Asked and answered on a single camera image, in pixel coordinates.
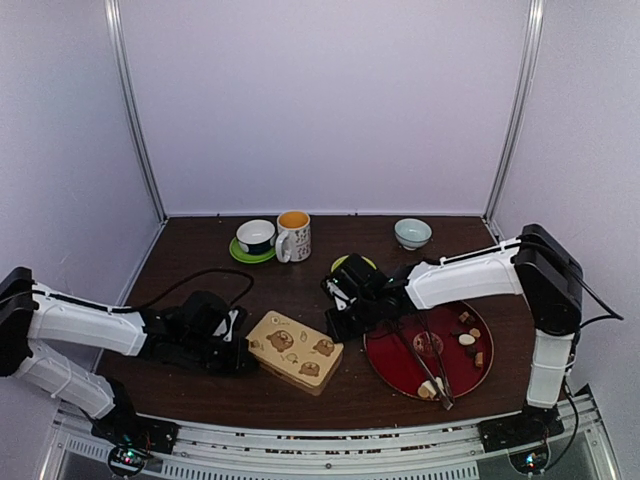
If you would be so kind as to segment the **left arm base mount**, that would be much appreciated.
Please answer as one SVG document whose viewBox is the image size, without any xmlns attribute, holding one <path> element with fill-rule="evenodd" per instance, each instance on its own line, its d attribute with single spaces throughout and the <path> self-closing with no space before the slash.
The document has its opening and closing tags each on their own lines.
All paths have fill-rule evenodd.
<svg viewBox="0 0 640 480">
<path fill-rule="evenodd" d="M 91 419 L 91 434 L 115 446 L 171 454 L 179 425 L 166 420 L 140 416 L 123 384 L 108 379 L 114 407 L 102 418 Z"/>
</svg>

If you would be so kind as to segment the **beige rectangular tin box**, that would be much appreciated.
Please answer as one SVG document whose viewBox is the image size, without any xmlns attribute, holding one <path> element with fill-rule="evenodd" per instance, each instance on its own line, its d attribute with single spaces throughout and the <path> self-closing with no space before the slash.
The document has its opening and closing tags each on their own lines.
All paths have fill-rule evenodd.
<svg viewBox="0 0 640 480">
<path fill-rule="evenodd" d="M 323 391 L 325 390 L 327 384 L 330 382 L 330 380 L 332 379 L 332 377 L 334 376 L 335 372 L 337 371 L 338 367 L 340 366 L 341 362 L 343 359 L 343 354 L 340 354 L 337 357 L 337 360 L 332 364 L 331 368 L 328 370 L 328 372 L 326 374 L 324 374 L 321 378 L 321 381 L 317 384 L 317 385 L 311 385 L 310 383 L 301 380 L 297 377 L 285 374 L 280 372 L 279 370 L 273 368 L 270 365 L 267 365 L 266 363 L 264 363 L 263 361 L 259 361 L 259 365 L 260 367 L 265 370 L 266 372 L 269 372 L 270 374 L 274 375 L 276 378 L 310 394 L 313 396 L 319 396 L 323 393 Z"/>
</svg>

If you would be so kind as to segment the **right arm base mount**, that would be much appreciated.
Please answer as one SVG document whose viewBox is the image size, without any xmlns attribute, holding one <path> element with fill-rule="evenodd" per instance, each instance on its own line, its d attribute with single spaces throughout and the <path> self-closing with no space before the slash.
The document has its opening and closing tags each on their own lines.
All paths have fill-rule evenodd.
<svg viewBox="0 0 640 480">
<path fill-rule="evenodd" d="M 485 453 L 513 449 L 529 443 L 544 443 L 564 431 L 558 402 L 549 408 L 543 408 L 534 406 L 528 398 L 525 398 L 519 412 L 483 420 L 478 424 Z"/>
</svg>

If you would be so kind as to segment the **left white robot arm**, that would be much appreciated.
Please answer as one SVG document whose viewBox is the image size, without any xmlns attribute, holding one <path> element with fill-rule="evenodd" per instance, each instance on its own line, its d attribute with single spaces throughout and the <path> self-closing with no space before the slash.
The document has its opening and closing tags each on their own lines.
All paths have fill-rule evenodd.
<svg viewBox="0 0 640 480">
<path fill-rule="evenodd" d="M 258 362 L 240 328 L 244 308 L 195 291 L 161 310 L 149 301 L 117 307 L 63 294 L 36 282 L 26 267 L 1 281 L 1 374 L 24 379 L 72 403 L 123 444 L 144 433 L 126 389 L 88 372 L 48 341 L 85 345 L 210 376 L 237 377 Z"/>
</svg>

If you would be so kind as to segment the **metal tongs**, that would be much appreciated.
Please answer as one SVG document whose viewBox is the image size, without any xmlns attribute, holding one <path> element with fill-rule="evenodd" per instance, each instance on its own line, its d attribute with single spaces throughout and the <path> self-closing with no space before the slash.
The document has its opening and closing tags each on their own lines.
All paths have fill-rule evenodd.
<svg viewBox="0 0 640 480">
<path fill-rule="evenodd" d="M 408 339 L 406 337 L 404 333 L 405 325 L 400 318 L 387 320 L 385 322 L 385 328 L 389 334 L 395 336 L 401 342 L 405 350 L 412 356 L 416 364 L 423 371 L 426 379 L 430 380 L 434 384 L 437 390 L 437 395 L 435 398 L 440 401 L 442 407 L 446 411 L 450 411 L 455 404 L 455 399 L 443 360 L 439 353 L 438 347 L 432 337 L 432 330 L 429 327 L 426 318 L 421 314 L 417 316 L 417 324 L 421 328 L 421 332 L 425 334 L 427 340 L 427 347 L 423 348 L 423 353 L 421 353 L 415 347 L 412 339 Z M 442 391 L 437 386 L 435 382 L 436 377 L 442 378 L 445 391 Z"/>
</svg>

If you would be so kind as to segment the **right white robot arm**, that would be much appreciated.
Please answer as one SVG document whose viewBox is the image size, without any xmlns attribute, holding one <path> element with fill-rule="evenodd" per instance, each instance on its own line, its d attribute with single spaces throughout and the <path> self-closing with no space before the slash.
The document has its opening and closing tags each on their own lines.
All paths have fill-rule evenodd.
<svg viewBox="0 0 640 480">
<path fill-rule="evenodd" d="M 550 426 L 549 410 L 561 396 L 582 320 L 583 278 L 575 257 L 532 223 L 493 246 L 401 265 L 391 274 L 351 254 L 321 288 L 334 304 L 325 317 L 337 342 L 358 338 L 384 321 L 458 302 L 478 308 L 490 326 L 505 327 L 500 342 L 523 339 L 532 355 L 530 367 L 517 361 L 504 370 L 529 375 L 518 383 L 527 408 L 514 417 L 512 430 L 530 442 Z"/>
</svg>

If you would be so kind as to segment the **bear print tin lid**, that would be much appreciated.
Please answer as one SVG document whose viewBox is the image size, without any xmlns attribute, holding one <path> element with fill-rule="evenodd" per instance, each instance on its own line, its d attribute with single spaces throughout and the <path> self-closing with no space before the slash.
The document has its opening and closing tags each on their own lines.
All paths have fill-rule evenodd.
<svg viewBox="0 0 640 480">
<path fill-rule="evenodd" d="M 258 361 L 317 385 L 344 345 L 279 312 L 269 311 L 248 333 L 249 349 Z"/>
</svg>

